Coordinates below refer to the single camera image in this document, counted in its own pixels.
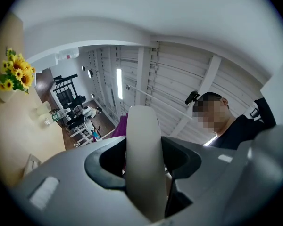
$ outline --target wooden floor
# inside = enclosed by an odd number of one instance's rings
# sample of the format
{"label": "wooden floor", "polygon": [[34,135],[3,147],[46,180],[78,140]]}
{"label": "wooden floor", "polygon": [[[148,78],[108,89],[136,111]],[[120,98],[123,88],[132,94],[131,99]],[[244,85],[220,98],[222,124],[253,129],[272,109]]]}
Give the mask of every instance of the wooden floor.
{"label": "wooden floor", "polygon": [[[58,105],[56,104],[55,100],[53,99],[50,89],[54,83],[53,76],[51,74],[50,69],[43,70],[42,73],[37,74],[37,86],[35,87],[38,96],[40,97],[42,102],[48,101],[52,109],[58,109]],[[96,108],[97,104],[95,101],[89,101],[85,103],[84,105],[90,106],[92,108]],[[100,136],[104,136],[105,134],[108,134],[110,131],[112,131],[115,126],[113,123],[107,118],[107,116],[104,113],[97,114],[95,118],[91,118],[91,121],[94,125],[94,127],[98,130]],[[65,130],[65,128],[61,125],[59,121],[57,121],[59,126],[63,129],[63,139],[64,139],[64,145],[65,149],[73,149],[74,144],[77,143],[77,141],[81,138],[80,135],[77,135],[75,137],[70,137],[70,134]]]}
{"label": "wooden floor", "polygon": [[[94,100],[88,101],[85,104],[83,104],[83,106],[85,105],[90,106],[92,108],[98,107],[98,105]],[[90,120],[97,130],[100,127],[100,130],[98,131],[101,137],[108,134],[110,131],[112,131],[115,128],[113,123],[108,119],[108,117],[104,113],[96,114],[96,116],[94,118],[90,118]]]}

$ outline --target glass cup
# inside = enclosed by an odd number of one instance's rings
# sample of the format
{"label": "glass cup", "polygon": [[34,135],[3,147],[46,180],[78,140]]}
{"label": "glass cup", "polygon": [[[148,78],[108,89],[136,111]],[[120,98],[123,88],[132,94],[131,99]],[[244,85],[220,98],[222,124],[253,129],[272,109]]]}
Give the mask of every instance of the glass cup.
{"label": "glass cup", "polygon": [[37,114],[43,115],[47,112],[51,111],[51,106],[48,101],[45,101],[42,105],[37,108]]}

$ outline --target green leaf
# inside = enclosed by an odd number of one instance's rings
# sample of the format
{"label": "green leaf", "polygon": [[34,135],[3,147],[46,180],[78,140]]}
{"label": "green leaf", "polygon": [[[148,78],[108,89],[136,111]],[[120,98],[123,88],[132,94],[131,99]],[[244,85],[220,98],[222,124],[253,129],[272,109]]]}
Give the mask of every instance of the green leaf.
{"label": "green leaf", "polygon": [[7,70],[6,70],[6,73],[7,73],[8,75],[12,75],[10,69],[7,69]]}
{"label": "green leaf", "polygon": [[21,83],[19,82],[18,85],[17,85],[17,88],[21,91],[25,91],[23,85],[21,85]]}
{"label": "green leaf", "polygon": [[19,80],[16,79],[16,77],[15,77],[13,74],[10,75],[9,78],[10,78],[14,83],[20,82]]}
{"label": "green leaf", "polygon": [[0,75],[0,81],[1,81],[2,83],[4,83],[7,78],[8,78],[8,75],[7,75],[7,74],[1,74],[1,75]]}
{"label": "green leaf", "polygon": [[17,81],[14,81],[14,80],[13,80],[13,83],[14,83],[14,87],[13,87],[13,89],[18,89],[19,84],[17,83]]}

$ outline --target white wall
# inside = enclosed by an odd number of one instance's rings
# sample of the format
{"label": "white wall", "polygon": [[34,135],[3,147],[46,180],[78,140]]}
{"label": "white wall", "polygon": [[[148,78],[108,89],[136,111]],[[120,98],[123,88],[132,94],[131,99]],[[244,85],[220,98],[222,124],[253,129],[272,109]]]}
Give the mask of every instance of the white wall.
{"label": "white wall", "polygon": [[73,79],[73,84],[78,95],[86,96],[86,101],[92,100],[91,93],[94,91],[92,79],[88,77],[87,70],[82,72],[81,66],[89,65],[88,53],[80,53],[78,58],[61,60],[59,63],[50,68],[52,76],[67,77],[77,74],[78,77]]}
{"label": "white wall", "polygon": [[283,65],[261,89],[275,122],[283,125]]}
{"label": "white wall", "polygon": [[25,57],[32,63],[59,51],[89,45],[151,44],[150,35],[132,26],[89,18],[51,21],[24,32]]}
{"label": "white wall", "polygon": [[58,64],[58,60],[56,59],[56,54],[51,54],[32,63],[32,66],[35,67],[36,72],[40,72],[42,70],[48,69],[52,66]]}

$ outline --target wall light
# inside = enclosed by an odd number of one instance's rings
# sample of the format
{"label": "wall light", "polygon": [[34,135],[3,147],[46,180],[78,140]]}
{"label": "wall light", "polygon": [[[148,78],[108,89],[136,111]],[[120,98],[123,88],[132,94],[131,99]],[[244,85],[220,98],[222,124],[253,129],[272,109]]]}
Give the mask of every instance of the wall light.
{"label": "wall light", "polygon": [[122,70],[117,69],[117,91],[118,98],[123,99],[123,88],[122,88]]}
{"label": "wall light", "polygon": [[88,76],[91,78],[93,76],[93,72],[91,70],[88,70]]}

